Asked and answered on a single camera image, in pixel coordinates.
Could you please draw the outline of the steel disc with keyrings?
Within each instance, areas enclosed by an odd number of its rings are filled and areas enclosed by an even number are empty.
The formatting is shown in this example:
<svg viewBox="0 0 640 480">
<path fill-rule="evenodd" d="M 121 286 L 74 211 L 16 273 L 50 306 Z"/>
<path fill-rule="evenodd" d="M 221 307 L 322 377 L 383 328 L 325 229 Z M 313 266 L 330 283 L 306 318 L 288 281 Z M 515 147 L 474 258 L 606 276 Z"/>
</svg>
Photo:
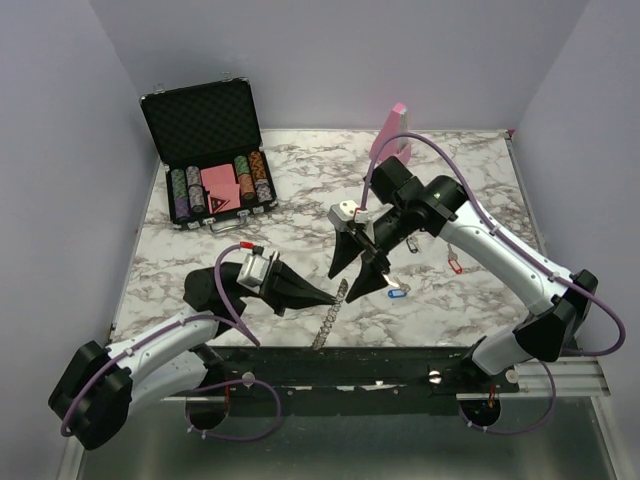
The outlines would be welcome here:
<svg viewBox="0 0 640 480">
<path fill-rule="evenodd" d="M 338 290 L 336 292 L 335 301 L 327 311 L 327 314 L 324 317 L 324 320 L 319 328 L 319 331 L 317 332 L 311 344 L 312 350 L 319 350 L 325 345 L 326 340 L 329 334 L 331 333 L 331 330 L 337 320 L 338 313 L 341 310 L 341 307 L 347 295 L 348 288 L 349 288 L 349 283 L 345 278 L 343 278 L 340 281 Z"/>
</svg>

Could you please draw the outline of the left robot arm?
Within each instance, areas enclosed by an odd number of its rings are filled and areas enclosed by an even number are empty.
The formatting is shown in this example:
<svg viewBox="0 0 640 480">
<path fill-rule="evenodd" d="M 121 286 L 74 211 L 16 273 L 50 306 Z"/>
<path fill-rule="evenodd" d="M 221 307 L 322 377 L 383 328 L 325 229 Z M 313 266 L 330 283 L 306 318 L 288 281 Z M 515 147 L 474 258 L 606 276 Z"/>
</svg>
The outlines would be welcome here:
<svg viewBox="0 0 640 480">
<path fill-rule="evenodd" d="M 87 450 L 101 447 L 138 408 L 174 393 L 214 393 L 220 368 L 205 360 L 205 345 L 229 330 L 259 341 L 241 316 L 246 299 L 263 301 L 281 316 L 286 310 L 331 305 L 335 298 L 297 274 L 278 253 L 248 243 L 225 249 L 209 268 L 190 272 L 185 307 L 125 341 L 79 347 L 49 399 L 62 436 Z"/>
</svg>

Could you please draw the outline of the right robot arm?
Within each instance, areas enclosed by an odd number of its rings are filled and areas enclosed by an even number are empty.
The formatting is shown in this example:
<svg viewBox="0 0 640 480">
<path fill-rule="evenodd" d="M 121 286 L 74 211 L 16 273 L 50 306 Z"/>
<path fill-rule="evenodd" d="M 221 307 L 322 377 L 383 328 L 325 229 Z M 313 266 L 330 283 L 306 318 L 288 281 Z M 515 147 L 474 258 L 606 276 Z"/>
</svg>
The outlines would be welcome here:
<svg viewBox="0 0 640 480">
<path fill-rule="evenodd" d="M 463 186 L 440 175 L 423 184 L 397 158 L 373 171 L 370 188 L 390 210 L 378 219 L 356 202 L 331 206 L 328 218 L 336 244 L 328 275 L 335 277 L 355 259 L 361 269 L 347 302 L 386 287 L 389 253 L 416 231 L 439 237 L 473 257 L 503 282 L 527 308 L 517 325 L 483 337 L 466 355 L 460 379 L 480 392 L 506 368 L 536 359 L 554 362 L 581 326 L 597 279 L 587 270 L 573 274 L 539 254 L 474 207 Z"/>
</svg>

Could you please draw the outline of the black tag key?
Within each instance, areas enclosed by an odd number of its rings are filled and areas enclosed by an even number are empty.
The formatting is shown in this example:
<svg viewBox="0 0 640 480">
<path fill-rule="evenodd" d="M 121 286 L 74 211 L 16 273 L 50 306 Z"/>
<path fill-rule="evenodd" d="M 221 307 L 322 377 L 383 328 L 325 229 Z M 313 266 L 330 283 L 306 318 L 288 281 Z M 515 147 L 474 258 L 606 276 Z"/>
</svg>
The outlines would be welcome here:
<svg viewBox="0 0 640 480">
<path fill-rule="evenodd" d="M 418 243 L 417 243 L 417 241 L 416 241 L 416 239 L 414 237 L 408 237 L 406 239 L 406 244 L 407 244 L 407 247 L 408 247 L 409 251 L 412 254 L 417 254 L 417 253 L 420 252 L 419 245 L 418 245 Z"/>
</svg>

